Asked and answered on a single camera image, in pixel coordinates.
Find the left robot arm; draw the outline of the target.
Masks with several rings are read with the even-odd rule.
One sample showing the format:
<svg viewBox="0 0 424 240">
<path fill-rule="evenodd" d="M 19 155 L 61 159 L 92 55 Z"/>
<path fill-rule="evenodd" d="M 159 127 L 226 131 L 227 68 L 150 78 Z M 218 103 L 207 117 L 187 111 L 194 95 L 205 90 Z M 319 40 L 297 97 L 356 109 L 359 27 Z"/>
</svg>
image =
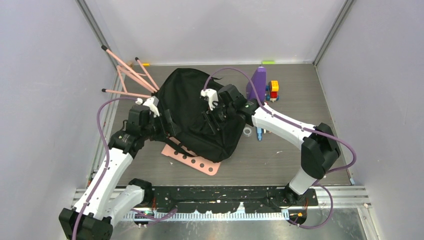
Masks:
<svg viewBox="0 0 424 240">
<path fill-rule="evenodd" d="M 163 120 L 154 104 L 134 105 L 123 129 L 111 136 L 99 172 L 82 197 L 64 208 L 59 222 L 69 240 L 109 240 L 114 227 L 135 206 L 148 207 L 154 200 L 152 184 L 134 178 L 115 199 L 112 193 L 145 141 L 163 131 Z"/>
</svg>

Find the black student backpack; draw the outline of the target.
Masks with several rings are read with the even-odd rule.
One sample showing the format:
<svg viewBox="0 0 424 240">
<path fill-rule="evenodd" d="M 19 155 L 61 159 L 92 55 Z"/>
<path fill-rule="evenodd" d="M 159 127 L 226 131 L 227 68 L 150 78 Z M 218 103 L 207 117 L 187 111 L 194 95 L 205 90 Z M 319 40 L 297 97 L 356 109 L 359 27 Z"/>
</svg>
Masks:
<svg viewBox="0 0 424 240">
<path fill-rule="evenodd" d="M 228 159 L 237 148 L 246 120 L 237 116 L 237 128 L 233 130 L 202 131 L 202 113 L 209 110 L 209 105 L 201 98 L 201 90 L 219 91 L 223 87 L 225 86 L 216 82 L 216 78 L 201 70 L 174 70 L 154 94 L 159 99 L 157 107 L 160 114 L 170 109 L 174 122 L 182 129 L 176 136 L 168 136 L 164 143 L 179 153 L 189 154 L 171 141 L 171 138 L 175 138 L 189 151 L 214 163 Z"/>
</svg>

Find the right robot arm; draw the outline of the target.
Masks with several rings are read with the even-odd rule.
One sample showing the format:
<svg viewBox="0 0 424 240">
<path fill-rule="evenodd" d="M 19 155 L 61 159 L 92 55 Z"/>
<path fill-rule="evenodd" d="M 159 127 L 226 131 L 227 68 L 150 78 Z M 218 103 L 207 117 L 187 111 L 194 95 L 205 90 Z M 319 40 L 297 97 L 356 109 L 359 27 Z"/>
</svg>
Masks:
<svg viewBox="0 0 424 240">
<path fill-rule="evenodd" d="M 203 89 L 200 97 L 207 101 L 208 112 L 216 122 L 232 116 L 243 117 L 248 125 L 270 131 L 300 150 L 300 169 L 284 189 L 284 197 L 291 205 L 299 205 L 306 197 L 305 192 L 325 176 L 341 155 L 327 124 L 304 123 L 277 112 L 256 98 L 247 100 L 232 84 L 220 90 Z"/>
</svg>

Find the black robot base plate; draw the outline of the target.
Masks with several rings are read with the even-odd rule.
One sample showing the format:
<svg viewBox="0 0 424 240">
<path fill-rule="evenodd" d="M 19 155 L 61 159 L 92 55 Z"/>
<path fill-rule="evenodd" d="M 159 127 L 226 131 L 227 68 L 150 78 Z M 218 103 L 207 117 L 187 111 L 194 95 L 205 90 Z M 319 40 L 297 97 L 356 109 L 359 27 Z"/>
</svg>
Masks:
<svg viewBox="0 0 424 240">
<path fill-rule="evenodd" d="M 283 187 L 277 186 L 155 186 L 138 208 L 153 208 L 159 213 L 176 209 L 178 213 L 277 213 L 286 208 L 318 206 L 316 191 L 310 188 L 299 199 L 289 200 Z"/>
</svg>

